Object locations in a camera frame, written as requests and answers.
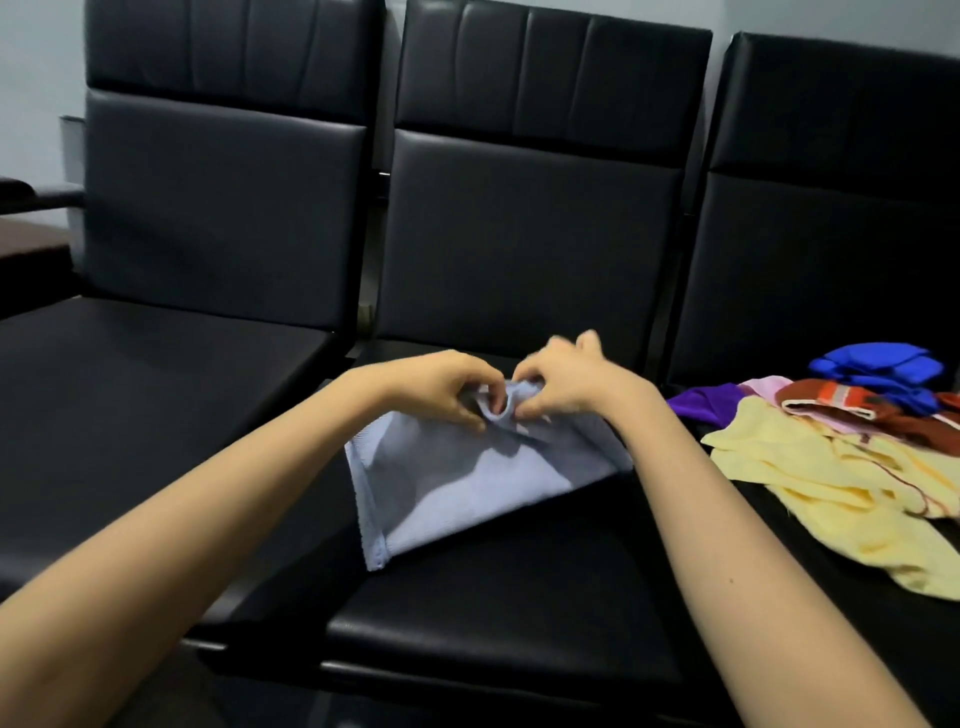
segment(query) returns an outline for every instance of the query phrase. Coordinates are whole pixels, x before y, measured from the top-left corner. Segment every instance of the clothing pile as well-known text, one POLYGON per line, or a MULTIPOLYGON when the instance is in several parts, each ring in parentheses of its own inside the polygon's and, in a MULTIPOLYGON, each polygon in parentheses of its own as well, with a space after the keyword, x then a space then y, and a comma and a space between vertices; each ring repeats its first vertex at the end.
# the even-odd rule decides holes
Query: clothing pile
POLYGON ((928 519, 960 516, 960 397, 909 344, 854 344, 810 363, 819 378, 684 392, 681 416, 730 479, 761 483, 824 545, 904 589, 960 600, 960 553, 928 519))

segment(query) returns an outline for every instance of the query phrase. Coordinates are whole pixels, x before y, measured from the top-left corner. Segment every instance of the chair backrest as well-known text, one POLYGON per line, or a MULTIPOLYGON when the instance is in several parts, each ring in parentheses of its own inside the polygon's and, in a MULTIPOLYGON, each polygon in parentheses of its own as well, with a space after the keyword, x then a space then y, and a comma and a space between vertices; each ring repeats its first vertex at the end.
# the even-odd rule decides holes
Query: chair backrest
POLYGON ((382 0, 87 0, 91 286, 355 322, 382 23, 382 0))
POLYGON ((736 36, 665 379, 803 376, 844 344, 960 337, 960 61, 736 36))
POLYGON ((597 328, 642 355, 710 32, 409 3, 375 332, 520 356, 597 328))

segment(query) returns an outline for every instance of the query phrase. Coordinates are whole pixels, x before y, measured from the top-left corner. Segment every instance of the white wall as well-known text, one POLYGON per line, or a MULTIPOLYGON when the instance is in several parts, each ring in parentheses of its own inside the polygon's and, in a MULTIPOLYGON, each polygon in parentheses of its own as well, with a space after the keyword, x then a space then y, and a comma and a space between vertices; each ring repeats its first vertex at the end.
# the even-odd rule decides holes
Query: white wall
MULTIPOLYGON (((527 0, 530 5, 710 28, 710 108, 719 61, 737 30, 852 40, 960 56, 960 0, 527 0)), ((389 166, 389 129, 404 0, 389 17, 374 162, 389 166)), ((84 113, 83 0, 0 0, 0 175, 62 180, 61 114, 84 113)), ((65 225, 60 211, 33 219, 65 225)))
MULTIPOLYGON (((84 114, 83 0, 0 0, 0 175, 62 182, 61 114, 84 114)), ((35 222, 66 227, 62 210, 35 222)))

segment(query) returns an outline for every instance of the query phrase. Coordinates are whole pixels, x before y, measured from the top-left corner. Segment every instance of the light blue towel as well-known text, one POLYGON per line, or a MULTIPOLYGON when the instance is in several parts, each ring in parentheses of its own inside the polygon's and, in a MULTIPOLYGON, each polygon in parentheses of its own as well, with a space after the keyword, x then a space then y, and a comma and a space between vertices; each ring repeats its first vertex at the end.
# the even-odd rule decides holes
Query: light blue towel
POLYGON ((516 406, 539 390, 530 382, 508 382, 499 415, 490 411, 485 391, 464 394, 493 425, 480 435, 462 425, 390 412, 347 443, 368 570, 634 466, 596 415, 517 422, 516 406))

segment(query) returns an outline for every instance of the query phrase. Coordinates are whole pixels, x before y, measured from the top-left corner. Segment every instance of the left hand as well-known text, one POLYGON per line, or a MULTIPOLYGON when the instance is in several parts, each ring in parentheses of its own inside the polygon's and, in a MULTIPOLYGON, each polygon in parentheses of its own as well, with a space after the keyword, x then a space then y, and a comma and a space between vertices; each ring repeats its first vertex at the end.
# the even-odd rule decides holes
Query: left hand
POLYGON ((487 424, 458 399, 468 384, 490 388, 491 411, 501 412, 507 401, 503 375, 483 359, 449 350, 395 359, 370 366, 382 377, 390 409, 417 417, 447 420, 483 432, 487 424))

